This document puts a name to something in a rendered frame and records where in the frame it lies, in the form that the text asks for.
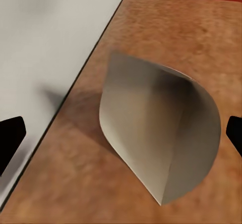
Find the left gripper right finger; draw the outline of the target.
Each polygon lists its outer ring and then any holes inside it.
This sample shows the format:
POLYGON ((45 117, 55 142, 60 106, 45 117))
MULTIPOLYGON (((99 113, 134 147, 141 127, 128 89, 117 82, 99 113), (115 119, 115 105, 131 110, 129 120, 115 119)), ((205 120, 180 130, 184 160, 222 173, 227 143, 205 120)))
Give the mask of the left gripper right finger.
POLYGON ((242 118, 231 116, 227 124, 226 134, 242 157, 242 118))

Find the paper coffee filter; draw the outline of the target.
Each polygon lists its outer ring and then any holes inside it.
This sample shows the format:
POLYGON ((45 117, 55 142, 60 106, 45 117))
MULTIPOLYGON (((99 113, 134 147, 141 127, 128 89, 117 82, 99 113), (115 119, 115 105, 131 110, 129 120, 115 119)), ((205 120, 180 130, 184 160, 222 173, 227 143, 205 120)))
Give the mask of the paper coffee filter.
POLYGON ((160 204, 194 189, 219 148, 218 107, 196 80, 110 50, 99 107, 109 143, 160 204))

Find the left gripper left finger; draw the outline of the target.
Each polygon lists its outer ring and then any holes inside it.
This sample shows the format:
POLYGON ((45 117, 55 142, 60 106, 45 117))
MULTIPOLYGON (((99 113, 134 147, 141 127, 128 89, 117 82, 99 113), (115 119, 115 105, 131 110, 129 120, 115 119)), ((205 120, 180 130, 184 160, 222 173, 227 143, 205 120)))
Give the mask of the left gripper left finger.
POLYGON ((0 177, 25 136, 26 128, 21 116, 0 122, 0 177))

